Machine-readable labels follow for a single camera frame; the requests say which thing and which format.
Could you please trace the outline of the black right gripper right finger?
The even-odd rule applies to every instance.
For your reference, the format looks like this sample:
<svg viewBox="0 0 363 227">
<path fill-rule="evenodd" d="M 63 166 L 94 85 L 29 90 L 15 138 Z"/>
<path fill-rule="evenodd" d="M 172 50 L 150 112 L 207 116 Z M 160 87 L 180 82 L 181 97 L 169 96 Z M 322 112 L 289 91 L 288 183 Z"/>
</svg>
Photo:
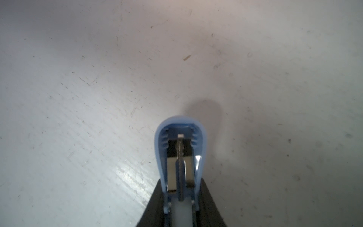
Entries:
<svg viewBox="0 0 363 227">
<path fill-rule="evenodd" d="M 198 227 L 227 227 L 203 178 L 200 183 L 198 204 Z"/>
</svg>

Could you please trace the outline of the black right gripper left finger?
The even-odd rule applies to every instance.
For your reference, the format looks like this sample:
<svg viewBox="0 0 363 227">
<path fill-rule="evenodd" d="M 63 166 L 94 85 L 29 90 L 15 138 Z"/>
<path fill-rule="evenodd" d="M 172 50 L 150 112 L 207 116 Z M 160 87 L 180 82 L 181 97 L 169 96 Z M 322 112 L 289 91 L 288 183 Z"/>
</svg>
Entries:
<svg viewBox="0 0 363 227">
<path fill-rule="evenodd" d="M 146 209 L 136 227 L 164 227 L 164 194 L 158 180 Z"/>
</svg>

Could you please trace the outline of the blue mini stapler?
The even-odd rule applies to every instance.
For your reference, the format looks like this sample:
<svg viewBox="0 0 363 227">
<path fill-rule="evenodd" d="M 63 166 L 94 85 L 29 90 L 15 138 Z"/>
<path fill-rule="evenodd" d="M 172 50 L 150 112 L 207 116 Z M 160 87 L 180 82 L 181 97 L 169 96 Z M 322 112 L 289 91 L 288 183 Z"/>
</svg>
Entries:
<svg viewBox="0 0 363 227">
<path fill-rule="evenodd" d="M 204 126 L 187 116 L 163 121 L 155 134 L 166 227 L 196 227 L 207 151 Z"/>
</svg>

